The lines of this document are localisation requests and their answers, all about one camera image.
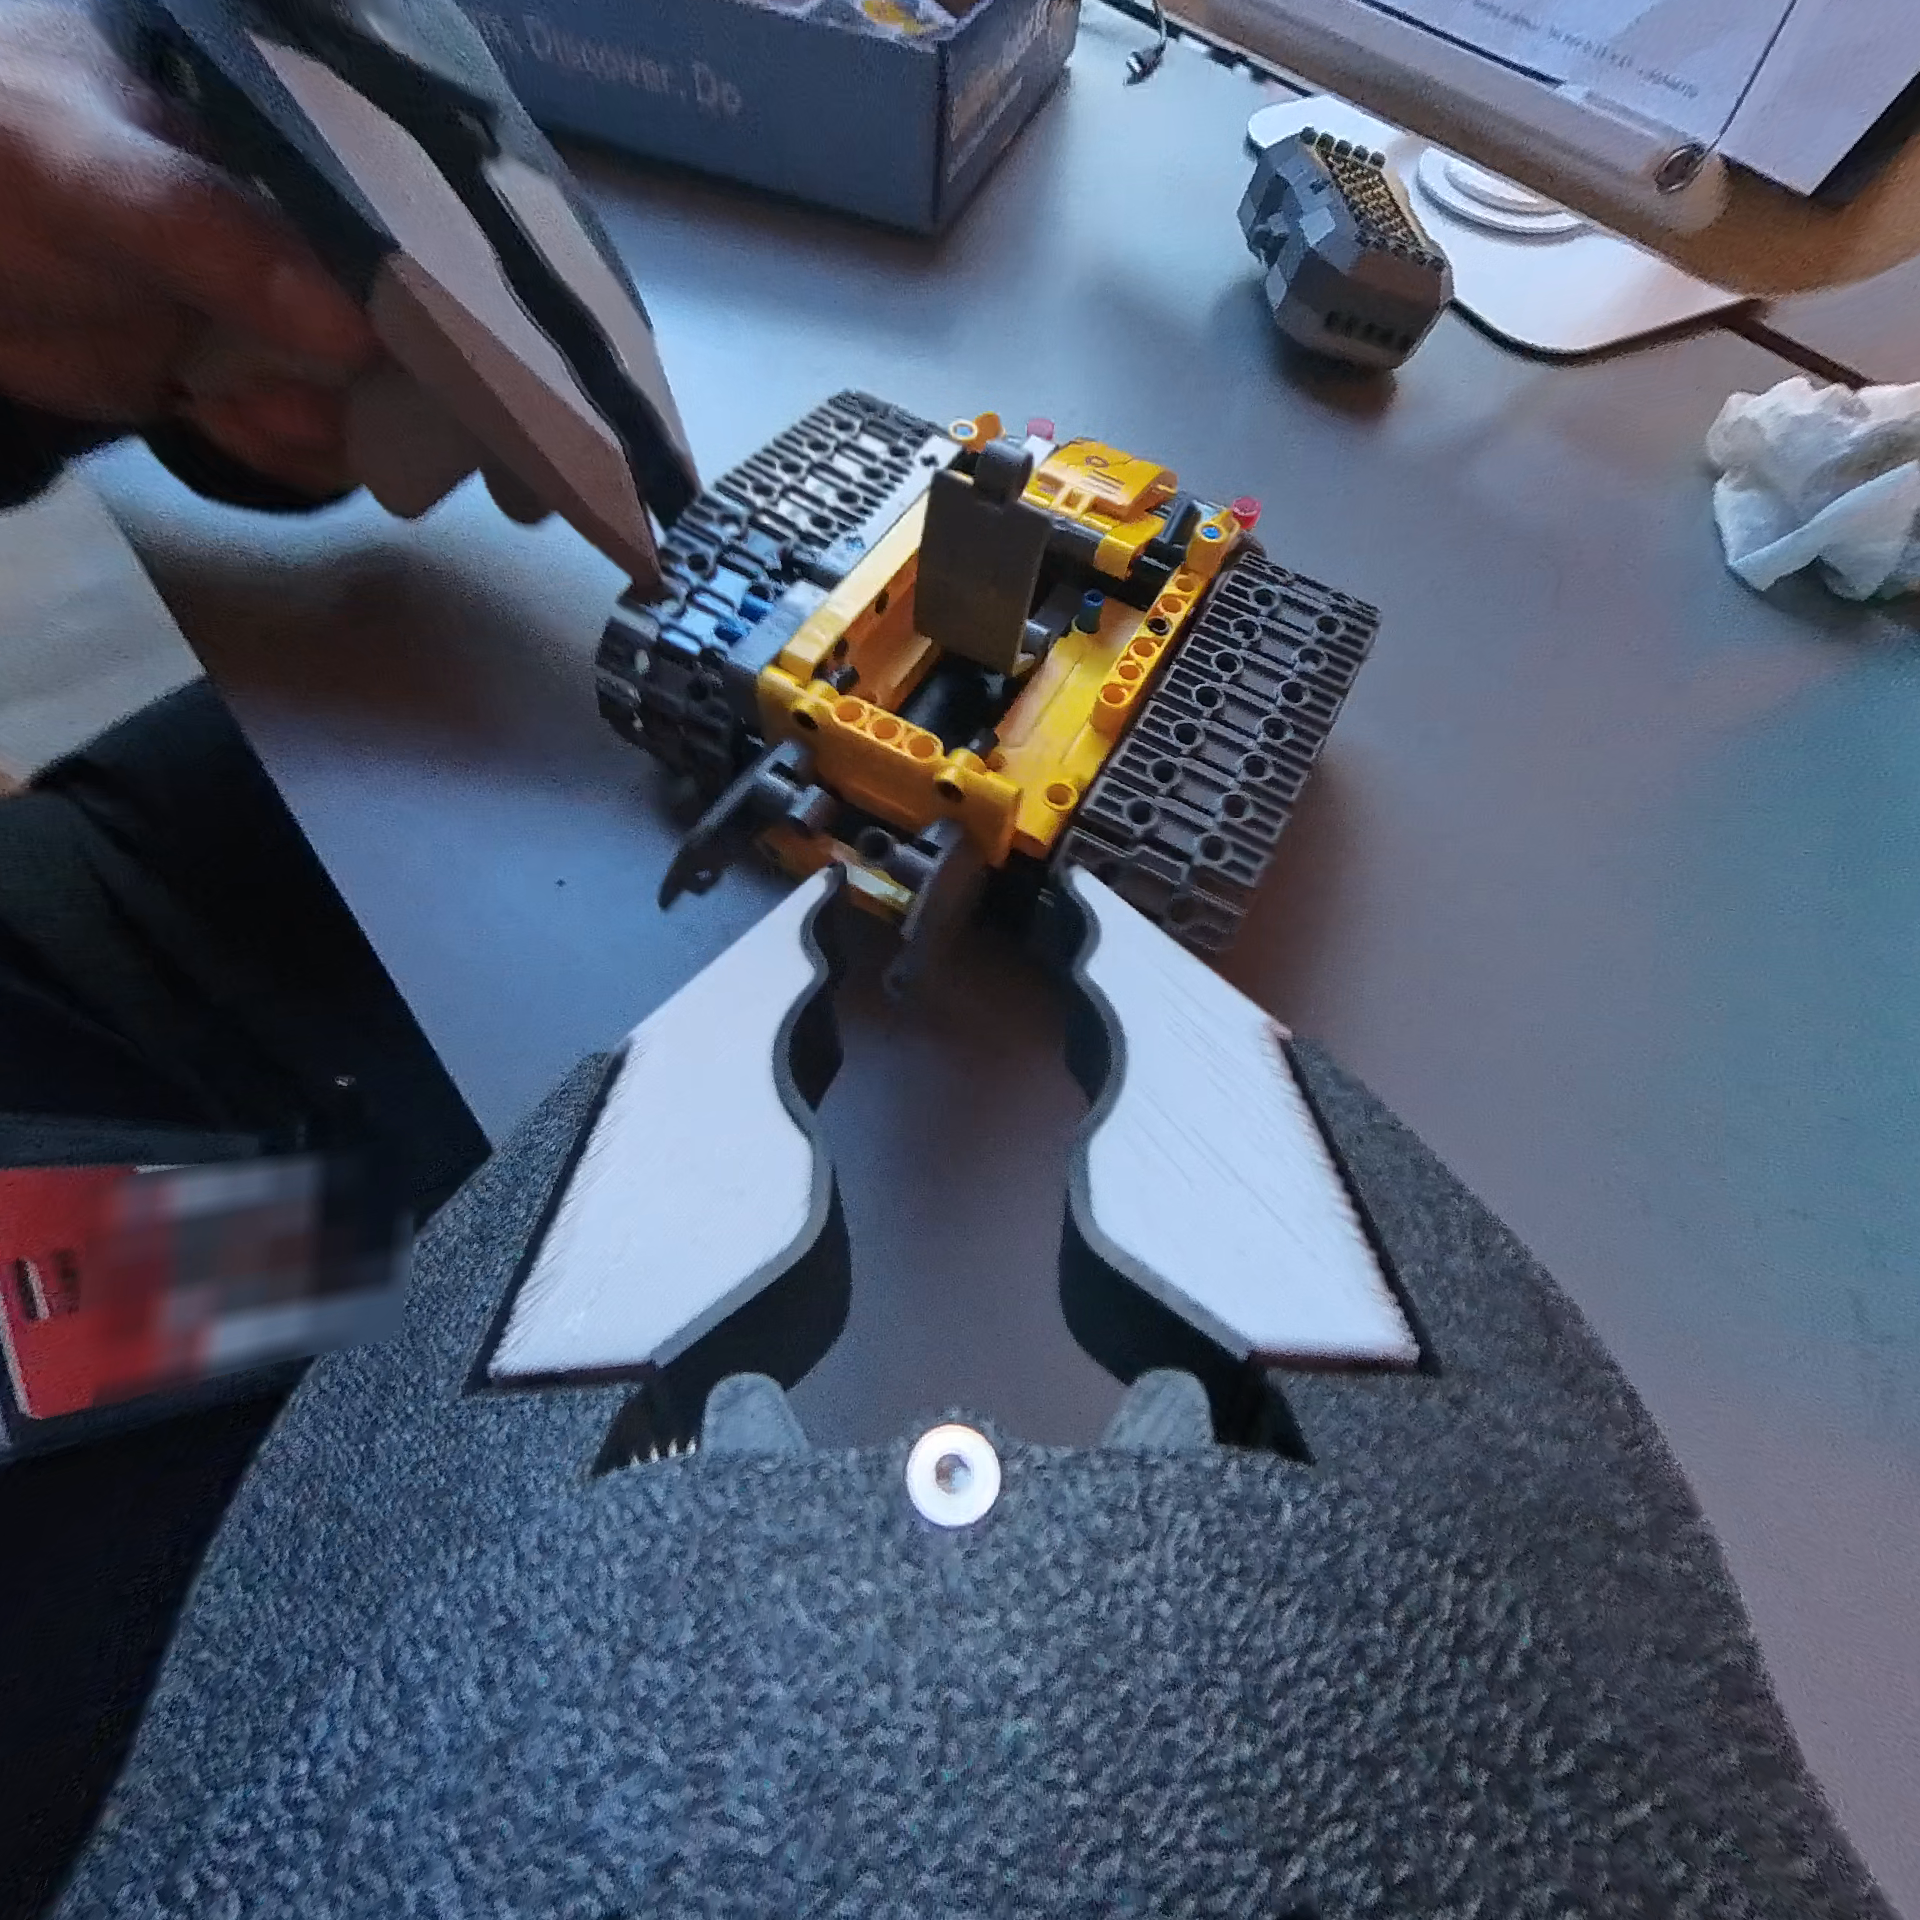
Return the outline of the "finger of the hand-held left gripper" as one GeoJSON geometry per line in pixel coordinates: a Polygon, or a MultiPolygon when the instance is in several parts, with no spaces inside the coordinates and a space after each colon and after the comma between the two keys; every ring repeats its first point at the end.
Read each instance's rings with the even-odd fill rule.
{"type": "Polygon", "coordinates": [[[254,50],[385,220],[394,256],[376,264],[362,315],[476,446],[492,502],[573,521],[637,596],[659,596],[659,521],[637,502],[613,417],[576,391],[492,245],[476,168],[492,155],[573,168],[481,38],[254,38],[254,50]]]}
{"type": "Polygon", "coordinates": [[[509,289],[553,328],[576,391],[613,417],[637,502],[659,528],[676,528],[676,510],[697,502],[684,423],[676,423],[650,324],[645,324],[623,256],[602,245],[596,212],[573,194],[573,176],[553,176],[522,155],[481,158],[481,212],[492,212],[509,289]]]}

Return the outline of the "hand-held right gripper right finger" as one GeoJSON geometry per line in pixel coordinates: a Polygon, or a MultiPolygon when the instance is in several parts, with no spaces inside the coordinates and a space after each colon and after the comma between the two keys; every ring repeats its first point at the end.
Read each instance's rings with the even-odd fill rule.
{"type": "Polygon", "coordinates": [[[1060,874],[1079,1250],[1257,1372],[1421,1372],[1357,1197],[1295,1074],[1295,1031],[1106,874],[1060,874]]]}

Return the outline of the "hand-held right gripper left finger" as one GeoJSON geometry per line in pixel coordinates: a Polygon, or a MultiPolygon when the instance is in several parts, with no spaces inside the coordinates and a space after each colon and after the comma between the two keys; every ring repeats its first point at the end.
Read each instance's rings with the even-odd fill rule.
{"type": "Polygon", "coordinates": [[[825,1250],[836,905],[808,874],[623,1039],[481,1377],[671,1372],[825,1250]]]}

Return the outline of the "yellow brick tracked vehicle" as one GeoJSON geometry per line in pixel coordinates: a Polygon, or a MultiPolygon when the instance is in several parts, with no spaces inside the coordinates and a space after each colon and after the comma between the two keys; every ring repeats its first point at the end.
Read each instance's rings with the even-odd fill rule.
{"type": "Polygon", "coordinates": [[[1371,656],[1372,605],[1274,557],[1257,502],[842,391],[671,521],[596,709],[684,805],[659,910],[764,861],[925,953],[1092,874],[1214,962],[1371,656]]]}

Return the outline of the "grey brick block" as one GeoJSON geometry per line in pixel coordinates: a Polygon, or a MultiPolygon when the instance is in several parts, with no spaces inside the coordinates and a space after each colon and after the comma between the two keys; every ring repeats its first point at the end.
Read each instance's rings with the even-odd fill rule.
{"type": "Polygon", "coordinates": [[[1383,155],[1329,131],[1257,155],[1244,235],[1269,264],[1274,328],[1357,371],[1398,371],[1450,308],[1450,256],[1421,233],[1383,155]]]}

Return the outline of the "grey desk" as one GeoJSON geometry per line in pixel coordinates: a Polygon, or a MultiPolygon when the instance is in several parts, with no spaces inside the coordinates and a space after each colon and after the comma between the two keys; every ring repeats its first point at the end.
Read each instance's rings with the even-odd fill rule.
{"type": "MultiPolygon", "coordinates": [[[[1079,14],[944,245],[573,155],[713,468],[879,391],[1257,492],[1383,637],[1225,962],[1592,1311],[1681,1452],[1837,1822],[1920,1905],[1920,637],[1716,557],[1702,435],[1780,365],[1702,328],[1295,371],[1230,208],[1257,84],[1079,14]]],[[[501,1141],[785,881],[676,844],[596,718],[623,576],[481,492],[235,521],[148,453],[134,538],[437,1052],[501,1141]]]]}

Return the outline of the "person's left hand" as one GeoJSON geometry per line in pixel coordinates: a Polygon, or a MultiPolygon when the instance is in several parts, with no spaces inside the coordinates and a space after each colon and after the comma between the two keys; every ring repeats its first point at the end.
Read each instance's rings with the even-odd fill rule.
{"type": "Polygon", "coordinates": [[[313,245],[183,155],[105,25],[0,7],[0,502],[74,453],[183,435],[215,480],[342,502],[376,324],[313,245]]]}

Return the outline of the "dark blue cardboard box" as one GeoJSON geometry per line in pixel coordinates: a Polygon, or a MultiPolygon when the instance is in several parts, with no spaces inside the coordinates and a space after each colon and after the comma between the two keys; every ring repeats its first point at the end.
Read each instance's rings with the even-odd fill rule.
{"type": "Polygon", "coordinates": [[[1060,84],[1079,0],[471,0],[539,131],[954,233],[1060,84]]]}

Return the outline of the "person's dark clothing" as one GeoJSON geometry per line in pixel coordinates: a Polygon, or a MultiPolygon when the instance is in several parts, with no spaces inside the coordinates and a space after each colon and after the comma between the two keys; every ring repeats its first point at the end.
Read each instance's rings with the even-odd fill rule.
{"type": "MultiPolygon", "coordinates": [[[[0,1141],[362,1141],[437,1216],[481,1133],[195,684],[0,805],[0,1141]]],[[[296,1372],[0,1469],[0,1910],[35,1920],[296,1372]]]]}

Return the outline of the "crumpled white tissue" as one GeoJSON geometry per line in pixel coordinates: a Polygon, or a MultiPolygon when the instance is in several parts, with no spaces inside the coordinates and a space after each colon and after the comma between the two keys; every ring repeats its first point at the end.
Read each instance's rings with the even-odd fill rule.
{"type": "Polygon", "coordinates": [[[1920,596],[1920,385],[1737,391],[1707,423],[1716,541],[1743,584],[1817,567],[1844,605],[1920,596]]]}

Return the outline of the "white stand base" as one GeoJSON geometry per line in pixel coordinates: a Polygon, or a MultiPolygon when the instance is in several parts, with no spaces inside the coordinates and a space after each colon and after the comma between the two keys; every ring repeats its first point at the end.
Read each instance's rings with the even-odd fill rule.
{"type": "Polygon", "coordinates": [[[1726,324],[1749,308],[1749,301],[1691,280],[1668,256],[1644,256],[1462,155],[1439,155],[1424,135],[1398,135],[1337,94],[1269,99],[1251,116],[1251,155],[1269,155],[1300,131],[1351,135],[1383,158],[1383,176],[1398,186],[1398,208],[1450,264],[1450,308],[1518,356],[1637,351],[1655,328],[1726,324]]]}

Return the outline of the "metal clip bar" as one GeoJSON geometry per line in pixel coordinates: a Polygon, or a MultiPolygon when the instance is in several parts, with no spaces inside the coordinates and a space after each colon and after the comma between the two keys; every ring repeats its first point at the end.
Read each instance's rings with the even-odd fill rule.
{"type": "Polygon", "coordinates": [[[1507,99],[1518,176],[1564,176],[1582,194],[1691,194],[1726,176],[1707,135],[1608,99],[1599,84],[1518,84],[1507,99]]]}

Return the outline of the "wooden document board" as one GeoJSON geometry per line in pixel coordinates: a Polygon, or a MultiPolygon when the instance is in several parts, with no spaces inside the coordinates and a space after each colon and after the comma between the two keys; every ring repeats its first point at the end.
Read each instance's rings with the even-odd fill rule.
{"type": "Polygon", "coordinates": [[[1230,46],[1257,65],[1300,80],[1398,135],[1424,135],[1737,301],[1817,301],[1920,256],[1920,155],[1896,155],[1849,208],[1806,208],[1743,158],[1691,194],[1582,194],[1518,176],[1507,99],[1528,84],[1398,7],[1371,0],[1170,0],[1190,38],[1230,46]]]}

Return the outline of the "printed instruction sheet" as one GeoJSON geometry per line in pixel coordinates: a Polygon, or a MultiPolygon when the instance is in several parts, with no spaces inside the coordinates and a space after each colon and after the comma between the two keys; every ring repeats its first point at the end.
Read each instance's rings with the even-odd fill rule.
{"type": "Polygon", "coordinates": [[[1849,208],[1920,135],[1911,0],[1398,0],[1398,14],[1817,208],[1849,208]]]}

